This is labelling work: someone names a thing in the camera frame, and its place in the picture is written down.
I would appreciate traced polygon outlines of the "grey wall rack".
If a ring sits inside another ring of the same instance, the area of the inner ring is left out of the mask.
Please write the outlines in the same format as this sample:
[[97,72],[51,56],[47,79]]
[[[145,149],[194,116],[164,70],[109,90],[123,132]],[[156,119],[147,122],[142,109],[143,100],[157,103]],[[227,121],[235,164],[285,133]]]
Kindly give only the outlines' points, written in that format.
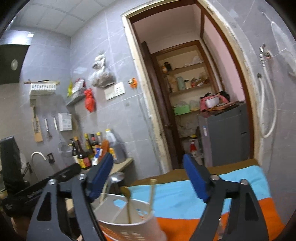
[[77,104],[79,101],[85,99],[85,88],[82,88],[79,91],[76,91],[75,93],[73,93],[70,97],[67,97],[66,99],[66,106],[73,106],[75,104]]

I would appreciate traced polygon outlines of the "white wall switch socket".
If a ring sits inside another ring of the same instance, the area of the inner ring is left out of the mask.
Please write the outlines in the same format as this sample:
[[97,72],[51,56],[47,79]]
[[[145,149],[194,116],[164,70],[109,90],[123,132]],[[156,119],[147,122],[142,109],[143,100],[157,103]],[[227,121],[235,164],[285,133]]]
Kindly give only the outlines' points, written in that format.
[[104,90],[105,99],[110,100],[125,94],[125,87],[123,82],[112,85],[111,87]]

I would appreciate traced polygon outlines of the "white plastic utensil basket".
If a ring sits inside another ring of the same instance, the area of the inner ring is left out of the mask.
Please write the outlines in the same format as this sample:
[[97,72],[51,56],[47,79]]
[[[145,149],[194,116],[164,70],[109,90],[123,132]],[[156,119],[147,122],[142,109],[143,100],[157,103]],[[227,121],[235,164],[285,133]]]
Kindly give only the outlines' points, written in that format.
[[130,214],[132,223],[128,223],[126,198],[108,194],[103,202],[96,199],[92,204],[94,215],[104,235],[111,240],[167,240],[151,211],[149,203],[131,199]]

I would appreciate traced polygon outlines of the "striped colourful table cloth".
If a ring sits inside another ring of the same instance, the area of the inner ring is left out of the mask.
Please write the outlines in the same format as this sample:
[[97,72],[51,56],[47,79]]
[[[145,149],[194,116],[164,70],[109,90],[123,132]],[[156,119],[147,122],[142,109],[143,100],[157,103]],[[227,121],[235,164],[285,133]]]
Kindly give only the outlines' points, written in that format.
[[184,156],[188,179],[130,187],[131,199],[123,203],[113,223],[105,228],[109,240],[160,240],[147,222],[132,224],[136,201],[148,201],[166,240],[274,240],[284,225],[275,210],[265,174],[252,165],[218,175]]

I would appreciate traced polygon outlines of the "clear bag dried goods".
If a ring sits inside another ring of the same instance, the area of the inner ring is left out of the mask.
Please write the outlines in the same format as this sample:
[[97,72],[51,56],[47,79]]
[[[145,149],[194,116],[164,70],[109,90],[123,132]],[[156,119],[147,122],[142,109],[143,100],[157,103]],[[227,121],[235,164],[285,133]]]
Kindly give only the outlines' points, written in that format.
[[93,64],[94,72],[89,76],[89,81],[93,87],[107,88],[115,83],[115,77],[106,66],[105,54],[98,55]]

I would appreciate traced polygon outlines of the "white bowl on washer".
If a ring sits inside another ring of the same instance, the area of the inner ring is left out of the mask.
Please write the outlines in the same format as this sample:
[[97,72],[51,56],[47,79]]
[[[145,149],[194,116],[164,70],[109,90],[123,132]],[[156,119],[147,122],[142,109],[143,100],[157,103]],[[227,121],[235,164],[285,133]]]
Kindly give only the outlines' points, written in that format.
[[206,108],[213,108],[217,106],[220,103],[219,96],[213,96],[207,100],[205,100],[205,106]]

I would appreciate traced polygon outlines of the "large steel spoon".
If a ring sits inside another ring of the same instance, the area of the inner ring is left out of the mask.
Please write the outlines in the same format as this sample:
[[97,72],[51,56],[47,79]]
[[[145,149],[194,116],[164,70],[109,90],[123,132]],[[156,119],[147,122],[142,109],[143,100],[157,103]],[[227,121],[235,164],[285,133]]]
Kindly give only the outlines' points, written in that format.
[[108,179],[107,179],[107,184],[103,189],[102,195],[100,197],[100,203],[104,201],[104,199],[106,198],[107,194],[110,191],[110,188],[113,184],[118,184],[119,182],[121,182],[123,179],[125,178],[125,174],[123,172],[115,172],[112,173]]

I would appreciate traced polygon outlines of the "grey washing machine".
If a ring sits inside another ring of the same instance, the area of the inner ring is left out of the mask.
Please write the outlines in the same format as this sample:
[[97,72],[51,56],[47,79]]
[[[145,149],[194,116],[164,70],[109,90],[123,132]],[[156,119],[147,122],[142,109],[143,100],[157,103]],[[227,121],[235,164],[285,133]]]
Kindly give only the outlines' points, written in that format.
[[237,103],[226,110],[198,115],[206,167],[245,161],[250,157],[247,106]]

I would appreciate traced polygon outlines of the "white wall basket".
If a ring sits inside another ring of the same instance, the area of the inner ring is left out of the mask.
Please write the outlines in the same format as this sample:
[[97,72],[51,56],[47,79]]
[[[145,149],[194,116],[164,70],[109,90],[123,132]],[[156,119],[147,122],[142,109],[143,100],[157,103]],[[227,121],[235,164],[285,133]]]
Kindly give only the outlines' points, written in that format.
[[30,84],[30,96],[37,96],[37,95],[51,95],[55,92],[57,85],[54,83],[45,83],[45,82],[38,82],[38,83],[31,83]]

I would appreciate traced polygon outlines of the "wooden chopstick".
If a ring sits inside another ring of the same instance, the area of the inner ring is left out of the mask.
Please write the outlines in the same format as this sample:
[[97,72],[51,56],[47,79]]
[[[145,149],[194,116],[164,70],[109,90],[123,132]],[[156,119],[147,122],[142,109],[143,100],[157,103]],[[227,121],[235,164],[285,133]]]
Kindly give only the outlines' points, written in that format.
[[156,178],[152,178],[150,180],[150,193],[149,193],[149,210],[148,210],[148,214],[150,214],[151,211],[152,211],[156,183],[157,183],[157,179]]

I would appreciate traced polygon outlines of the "gold small spoon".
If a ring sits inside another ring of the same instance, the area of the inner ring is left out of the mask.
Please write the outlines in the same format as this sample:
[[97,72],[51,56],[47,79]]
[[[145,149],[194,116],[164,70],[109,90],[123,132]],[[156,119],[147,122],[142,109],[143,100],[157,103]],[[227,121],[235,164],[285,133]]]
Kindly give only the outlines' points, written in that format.
[[131,192],[126,186],[121,186],[120,187],[120,192],[122,195],[126,198],[126,209],[127,209],[127,218],[128,218],[128,223],[132,223],[131,219],[131,214],[130,214],[130,199],[131,199]]

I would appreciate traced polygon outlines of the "wooden cutting board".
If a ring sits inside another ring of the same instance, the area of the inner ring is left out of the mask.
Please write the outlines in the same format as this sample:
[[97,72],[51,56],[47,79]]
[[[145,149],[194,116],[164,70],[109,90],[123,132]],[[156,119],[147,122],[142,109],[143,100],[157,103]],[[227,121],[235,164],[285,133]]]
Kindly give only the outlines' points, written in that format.
[[32,125],[33,125],[33,131],[34,131],[34,140],[36,143],[43,142],[41,127],[39,123],[39,118],[36,115],[36,107],[32,107],[33,111],[33,118],[32,118]]

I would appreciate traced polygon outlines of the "white wall box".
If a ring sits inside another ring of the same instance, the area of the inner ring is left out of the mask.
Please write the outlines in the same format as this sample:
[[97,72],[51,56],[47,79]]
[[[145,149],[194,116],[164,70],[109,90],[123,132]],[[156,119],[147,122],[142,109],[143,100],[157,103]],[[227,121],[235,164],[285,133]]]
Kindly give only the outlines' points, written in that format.
[[72,130],[72,115],[69,113],[58,113],[59,130],[71,131]]

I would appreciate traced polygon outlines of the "red plastic bag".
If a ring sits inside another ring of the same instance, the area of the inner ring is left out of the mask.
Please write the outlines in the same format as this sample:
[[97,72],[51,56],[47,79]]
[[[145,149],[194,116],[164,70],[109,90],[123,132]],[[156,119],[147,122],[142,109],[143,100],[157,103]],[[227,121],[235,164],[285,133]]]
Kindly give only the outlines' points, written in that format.
[[95,99],[93,97],[92,94],[92,90],[91,89],[86,89],[84,92],[85,95],[85,108],[92,113],[93,111],[95,111]]

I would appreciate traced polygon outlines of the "large soy sauce jug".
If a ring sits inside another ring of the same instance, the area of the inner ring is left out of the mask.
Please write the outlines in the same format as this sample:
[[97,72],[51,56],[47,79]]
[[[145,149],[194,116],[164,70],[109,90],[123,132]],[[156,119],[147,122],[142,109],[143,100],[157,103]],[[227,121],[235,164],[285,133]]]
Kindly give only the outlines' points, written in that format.
[[117,140],[111,129],[105,130],[106,139],[109,142],[109,152],[112,154],[114,163],[120,164],[126,160],[121,143]]

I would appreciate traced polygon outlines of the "dark sauce bottle red label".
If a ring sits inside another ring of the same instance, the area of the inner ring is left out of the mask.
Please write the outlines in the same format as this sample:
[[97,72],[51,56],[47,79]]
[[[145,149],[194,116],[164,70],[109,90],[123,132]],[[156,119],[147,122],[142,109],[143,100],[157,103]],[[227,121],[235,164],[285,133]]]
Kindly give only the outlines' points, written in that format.
[[89,160],[88,154],[82,149],[78,137],[74,137],[75,145],[77,148],[77,159],[82,169],[89,169],[91,167],[91,162]]

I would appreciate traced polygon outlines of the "wall water tap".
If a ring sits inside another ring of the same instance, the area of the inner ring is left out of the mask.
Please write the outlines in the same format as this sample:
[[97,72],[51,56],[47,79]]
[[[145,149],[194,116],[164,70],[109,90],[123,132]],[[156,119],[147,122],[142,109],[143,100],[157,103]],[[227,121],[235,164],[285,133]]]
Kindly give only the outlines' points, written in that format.
[[262,46],[260,46],[259,48],[259,57],[260,58],[266,58],[266,59],[270,59],[271,58],[271,53],[268,50],[265,50],[266,45],[262,44]]

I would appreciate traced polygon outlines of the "black range hood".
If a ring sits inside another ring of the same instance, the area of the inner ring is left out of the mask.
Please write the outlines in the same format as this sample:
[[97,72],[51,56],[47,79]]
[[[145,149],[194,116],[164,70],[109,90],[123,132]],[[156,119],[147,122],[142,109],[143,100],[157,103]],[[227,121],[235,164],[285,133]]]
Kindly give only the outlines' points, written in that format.
[[0,84],[18,83],[29,45],[1,45]]

